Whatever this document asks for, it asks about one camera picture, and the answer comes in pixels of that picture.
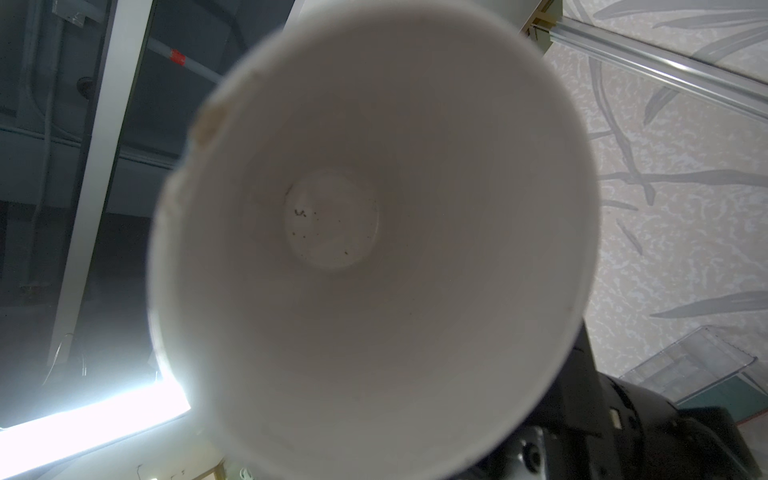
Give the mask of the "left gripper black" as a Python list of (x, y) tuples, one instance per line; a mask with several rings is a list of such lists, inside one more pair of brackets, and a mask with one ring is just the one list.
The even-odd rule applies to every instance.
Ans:
[(585, 325), (547, 393), (491, 453), (455, 479), (640, 479), (627, 409), (609, 398)]

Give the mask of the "small blue mug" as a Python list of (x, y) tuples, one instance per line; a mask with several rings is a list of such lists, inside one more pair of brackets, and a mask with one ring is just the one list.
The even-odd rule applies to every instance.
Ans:
[(530, 41), (468, 2), (340, 3), (199, 109), (153, 220), (152, 343), (258, 479), (445, 479), (561, 370), (599, 224)]

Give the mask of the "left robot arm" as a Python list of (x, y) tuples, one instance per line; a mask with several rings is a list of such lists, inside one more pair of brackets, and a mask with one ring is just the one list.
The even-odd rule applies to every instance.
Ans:
[(523, 423), (460, 479), (758, 479), (722, 407), (676, 407), (597, 371), (581, 330)]

